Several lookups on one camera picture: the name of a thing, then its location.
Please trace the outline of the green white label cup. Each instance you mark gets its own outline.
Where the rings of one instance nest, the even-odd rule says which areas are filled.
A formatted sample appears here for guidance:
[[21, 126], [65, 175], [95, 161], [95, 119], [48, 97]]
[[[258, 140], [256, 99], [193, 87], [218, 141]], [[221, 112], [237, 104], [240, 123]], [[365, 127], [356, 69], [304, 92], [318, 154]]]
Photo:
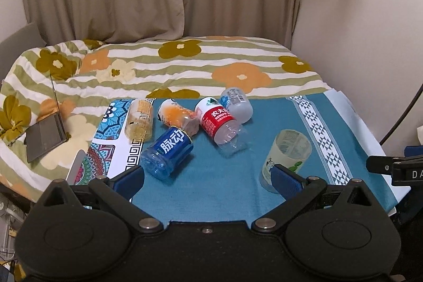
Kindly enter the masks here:
[[272, 186], [270, 170], [275, 164], [297, 173], [312, 153], [309, 139], [296, 130], [281, 130], [275, 137], [259, 175], [260, 184], [269, 192], [276, 193]]

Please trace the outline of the blue label plastic cup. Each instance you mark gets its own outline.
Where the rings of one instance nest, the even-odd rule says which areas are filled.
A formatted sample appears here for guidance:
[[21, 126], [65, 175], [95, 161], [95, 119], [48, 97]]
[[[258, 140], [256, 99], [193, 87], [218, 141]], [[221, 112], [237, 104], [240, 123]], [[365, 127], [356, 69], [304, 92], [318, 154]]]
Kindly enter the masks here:
[[172, 126], [140, 156], [140, 166], [158, 180], [166, 180], [191, 154], [194, 144], [183, 129]]

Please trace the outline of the orange label plastic cup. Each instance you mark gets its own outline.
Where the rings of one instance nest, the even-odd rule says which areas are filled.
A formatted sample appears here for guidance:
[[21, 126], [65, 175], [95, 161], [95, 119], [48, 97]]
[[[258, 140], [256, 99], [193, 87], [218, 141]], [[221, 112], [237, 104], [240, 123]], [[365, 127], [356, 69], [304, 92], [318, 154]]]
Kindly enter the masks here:
[[173, 99], [164, 100], [158, 108], [158, 119], [168, 127], [178, 127], [190, 137], [199, 131], [200, 121], [196, 113]]

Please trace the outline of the red label plastic cup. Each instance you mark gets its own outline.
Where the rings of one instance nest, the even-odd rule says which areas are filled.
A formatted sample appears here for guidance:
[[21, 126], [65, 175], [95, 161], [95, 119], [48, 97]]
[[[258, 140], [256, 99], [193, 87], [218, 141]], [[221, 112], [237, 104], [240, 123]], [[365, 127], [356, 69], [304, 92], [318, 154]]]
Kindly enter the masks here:
[[205, 133], [214, 141], [225, 157], [246, 150], [247, 132], [239, 120], [213, 97], [201, 99], [194, 111]]

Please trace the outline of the grey label plastic cup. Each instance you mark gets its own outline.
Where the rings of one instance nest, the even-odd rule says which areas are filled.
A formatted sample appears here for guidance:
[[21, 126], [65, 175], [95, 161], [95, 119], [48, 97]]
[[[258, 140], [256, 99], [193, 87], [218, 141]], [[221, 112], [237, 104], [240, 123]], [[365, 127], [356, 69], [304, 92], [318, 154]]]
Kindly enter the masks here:
[[238, 87], [225, 89], [219, 98], [219, 102], [241, 124], [252, 118], [253, 107], [244, 91]]

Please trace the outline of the white cloth at right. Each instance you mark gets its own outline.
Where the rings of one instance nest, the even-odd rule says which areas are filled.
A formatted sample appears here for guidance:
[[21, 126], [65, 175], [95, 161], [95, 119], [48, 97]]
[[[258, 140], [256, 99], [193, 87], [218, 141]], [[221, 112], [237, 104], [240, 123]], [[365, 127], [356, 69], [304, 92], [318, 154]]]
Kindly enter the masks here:
[[417, 139], [419, 140], [419, 143], [423, 145], [423, 125], [417, 128]]

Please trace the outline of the blue patterned cloth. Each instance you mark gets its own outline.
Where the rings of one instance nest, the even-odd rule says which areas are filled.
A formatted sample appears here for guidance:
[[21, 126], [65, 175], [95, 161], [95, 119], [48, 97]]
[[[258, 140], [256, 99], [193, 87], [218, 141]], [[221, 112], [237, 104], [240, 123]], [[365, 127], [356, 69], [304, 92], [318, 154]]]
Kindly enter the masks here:
[[192, 153], [170, 178], [160, 181], [147, 175], [133, 204], [163, 223], [252, 222], [282, 203], [282, 197], [265, 190], [259, 180], [282, 130], [301, 132], [311, 143], [311, 154], [299, 171], [303, 177], [315, 175], [334, 185], [360, 178], [386, 211], [410, 191], [366, 169], [368, 156], [384, 151], [343, 93], [329, 90], [251, 103], [254, 112], [245, 124], [246, 149], [226, 156], [200, 131], [194, 136]]

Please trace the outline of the grey laptop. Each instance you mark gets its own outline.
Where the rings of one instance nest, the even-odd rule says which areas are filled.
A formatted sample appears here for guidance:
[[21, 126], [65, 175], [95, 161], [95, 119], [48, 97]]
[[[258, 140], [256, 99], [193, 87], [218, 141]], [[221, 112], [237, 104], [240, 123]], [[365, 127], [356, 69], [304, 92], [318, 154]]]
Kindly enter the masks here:
[[27, 129], [24, 144], [26, 145], [26, 161], [28, 163], [45, 156], [68, 141], [54, 82], [52, 76], [49, 76], [49, 78], [52, 84], [55, 110]]

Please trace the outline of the floral striped duvet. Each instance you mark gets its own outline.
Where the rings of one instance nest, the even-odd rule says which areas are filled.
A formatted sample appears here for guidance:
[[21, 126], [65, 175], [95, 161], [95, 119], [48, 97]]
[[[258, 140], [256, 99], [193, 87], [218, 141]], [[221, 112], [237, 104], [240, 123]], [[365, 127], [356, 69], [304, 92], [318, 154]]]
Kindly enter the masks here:
[[[36, 201], [67, 177], [89, 148], [114, 99], [217, 97], [239, 87], [248, 97], [321, 93], [328, 85], [303, 59], [263, 38], [203, 36], [106, 44], [66, 41], [22, 52], [1, 78], [1, 183]], [[25, 132], [60, 111], [66, 143], [29, 163]]]

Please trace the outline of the grey headboard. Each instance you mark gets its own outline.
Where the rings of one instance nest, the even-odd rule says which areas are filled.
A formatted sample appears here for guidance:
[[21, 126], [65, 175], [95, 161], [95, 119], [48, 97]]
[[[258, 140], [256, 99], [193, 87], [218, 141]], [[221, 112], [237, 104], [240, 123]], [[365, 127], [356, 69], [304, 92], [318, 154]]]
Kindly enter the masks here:
[[28, 49], [45, 47], [46, 42], [41, 37], [39, 29], [35, 23], [27, 24], [16, 33], [9, 36], [0, 46], [0, 77], [4, 80], [14, 62], [21, 53]]

